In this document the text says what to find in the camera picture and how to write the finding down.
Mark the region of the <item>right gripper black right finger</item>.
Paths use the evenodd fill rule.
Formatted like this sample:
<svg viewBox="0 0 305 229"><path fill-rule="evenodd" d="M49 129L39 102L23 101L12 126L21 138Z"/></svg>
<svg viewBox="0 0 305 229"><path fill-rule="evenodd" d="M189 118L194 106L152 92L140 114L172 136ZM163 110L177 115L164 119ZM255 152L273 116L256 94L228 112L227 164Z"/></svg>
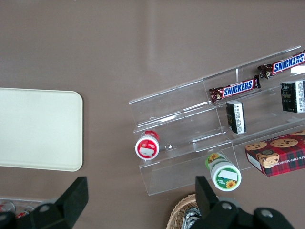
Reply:
<svg viewBox="0 0 305 229"><path fill-rule="evenodd" d="M239 208L229 201L220 201L204 176L195 178L195 198L201 217L196 229L242 229L238 223Z"/></svg>

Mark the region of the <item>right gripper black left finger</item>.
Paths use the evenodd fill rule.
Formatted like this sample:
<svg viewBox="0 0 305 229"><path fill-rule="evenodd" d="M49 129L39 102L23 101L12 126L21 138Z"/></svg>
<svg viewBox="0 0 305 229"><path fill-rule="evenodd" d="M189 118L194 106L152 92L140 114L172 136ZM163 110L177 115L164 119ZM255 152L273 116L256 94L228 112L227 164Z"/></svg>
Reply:
<svg viewBox="0 0 305 229"><path fill-rule="evenodd" d="M89 200L87 177L78 177L55 201L30 213L32 229L71 229Z"/></svg>

